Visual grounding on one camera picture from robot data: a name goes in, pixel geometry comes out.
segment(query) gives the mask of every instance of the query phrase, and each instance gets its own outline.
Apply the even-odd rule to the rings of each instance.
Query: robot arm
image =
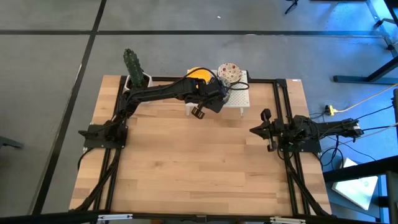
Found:
[[[277,149],[272,137],[279,138],[279,147],[289,152],[318,152],[316,149],[319,140],[326,136],[339,135],[343,137],[358,138],[363,134],[358,120],[345,119],[342,121],[316,123],[305,116],[296,115],[289,124],[284,124],[283,119],[270,122],[271,112],[265,109],[261,113],[263,123],[250,129],[263,139],[269,139],[268,151]]]
[[[185,103],[197,103],[192,114],[202,119],[208,108],[216,113],[220,112],[227,89],[216,79],[208,83],[202,79],[184,77],[168,85],[148,87],[143,90],[124,92],[118,98],[118,112],[112,120],[103,125],[91,124],[87,131],[79,131],[85,137],[84,147],[123,148],[126,145],[126,120],[131,117],[141,102],[175,98]]]

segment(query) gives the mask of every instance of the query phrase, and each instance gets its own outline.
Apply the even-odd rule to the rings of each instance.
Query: cactus plant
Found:
[[[124,63],[127,66],[127,70],[130,74],[131,86],[133,89],[144,88],[144,74],[142,72],[139,60],[136,53],[130,49],[124,50],[123,54]]]

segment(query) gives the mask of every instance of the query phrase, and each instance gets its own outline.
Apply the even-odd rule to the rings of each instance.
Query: yellow connector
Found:
[[[327,105],[325,108],[325,113],[329,116],[334,116],[337,112],[339,111],[334,109],[332,105]]]

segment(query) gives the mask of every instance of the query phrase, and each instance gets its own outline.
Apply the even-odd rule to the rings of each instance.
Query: gray floor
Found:
[[[1,1],[0,29],[91,29],[99,3]],[[380,15],[387,14],[382,1],[373,3]],[[374,23],[364,2],[301,0],[298,8],[283,15],[289,4],[258,0],[108,0],[100,29],[372,30]],[[386,25],[386,29],[395,38],[396,27]],[[2,217],[28,212],[87,40],[87,36],[0,35],[0,135],[25,143],[22,150],[0,150]],[[392,58],[385,50],[384,40],[379,38],[97,36],[44,212],[68,209],[83,144],[77,131],[86,129],[90,122],[102,76],[127,75],[122,54],[128,47],[137,52],[143,69],[153,76],[181,76],[194,66],[216,68],[223,62],[235,62],[254,78],[300,78],[311,113],[319,112],[325,104],[343,109],[386,88],[333,83],[331,77],[369,75]],[[390,105],[391,97],[392,92],[388,91],[346,113],[325,119],[356,118]],[[392,123],[392,110],[361,120],[364,128]],[[333,144],[322,141],[324,148]],[[393,129],[351,145],[376,159],[398,154]],[[354,160],[370,161],[347,147],[342,146],[341,150]],[[333,212],[344,216],[345,211],[333,206]]]

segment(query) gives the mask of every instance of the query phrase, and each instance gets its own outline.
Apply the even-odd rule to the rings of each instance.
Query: desk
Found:
[[[120,78],[104,76],[95,124],[112,117]],[[301,81],[287,80],[287,85],[293,114],[308,115]],[[272,85],[251,83],[249,97],[251,107],[244,117],[225,108],[218,114],[205,111],[200,120],[186,116],[184,102],[175,99],[140,105],[127,123],[111,211],[291,215],[284,162],[276,152],[267,152],[267,141],[249,132],[261,123],[264,108],[276,118]],[[330,213],[318,160],[300,155],[306,186]],[[70,208],[79,206],[96,185],[103,156],[104,149],[94,149],[82,160]],[[105,186],[100,208],[107,191]],[[302,211],[300,191],[295,192]]]

